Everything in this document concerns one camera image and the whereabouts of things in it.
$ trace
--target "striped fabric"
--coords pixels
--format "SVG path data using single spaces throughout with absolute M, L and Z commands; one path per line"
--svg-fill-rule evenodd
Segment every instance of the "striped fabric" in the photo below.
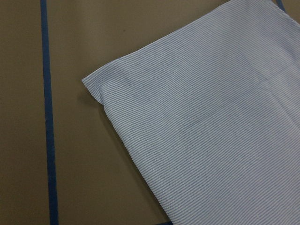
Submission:
M 300 224 L 300 24 L 271 0 L 231 0 L 82 81 L 174 225 Z

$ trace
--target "fabric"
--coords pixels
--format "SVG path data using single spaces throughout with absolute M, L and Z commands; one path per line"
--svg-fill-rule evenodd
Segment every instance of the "fabric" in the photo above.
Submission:
M 300 224 L 300 24 L 271 0 L 231 0 L 82 81 L 174 225 Z

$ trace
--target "dark blue tape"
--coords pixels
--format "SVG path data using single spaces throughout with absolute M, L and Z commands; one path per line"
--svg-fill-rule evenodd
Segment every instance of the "dark blue tape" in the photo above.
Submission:
M 172 222 L 166 222 L 166 223 L 163 223 L 163 224 L 157 224 L 157 225 L 173 225 Z
M 276 0 L 278 7 L 285 12 L 285 7 L 283 6 L 283 3 L 281 0 Z
M 46 0 L 40 0 L 40 4 L 41 4 L 41 23 L 42 23 L 42 45 L 43 45 L 45 126 L 46 126 L 50 225 L 58 225 L 58 206 L 57 206 L 56 171 L 55 171 L 55 147 L 54 147 L 54 131 L 53 131 L 50 54 L 49 54 L 49 37 L 48 37 Z

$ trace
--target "brown background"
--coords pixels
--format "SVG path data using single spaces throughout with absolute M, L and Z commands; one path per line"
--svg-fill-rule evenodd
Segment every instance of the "brown background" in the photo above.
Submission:
M 48 1 L 61 225 L 169 220 L 81 79 L 224 2 Z M 300 22 L 299 2 L 283 2 Z M 0 2 L 0 225 L 49 224 L 39 7 Z

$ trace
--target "white and blue striped cloth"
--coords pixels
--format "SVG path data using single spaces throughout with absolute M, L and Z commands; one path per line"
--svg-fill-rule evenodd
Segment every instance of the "white and blue striped cloth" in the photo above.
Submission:
M 300 224 L 300 24 L 271 0 L 231 0 L 82 81 L 174 225 Z

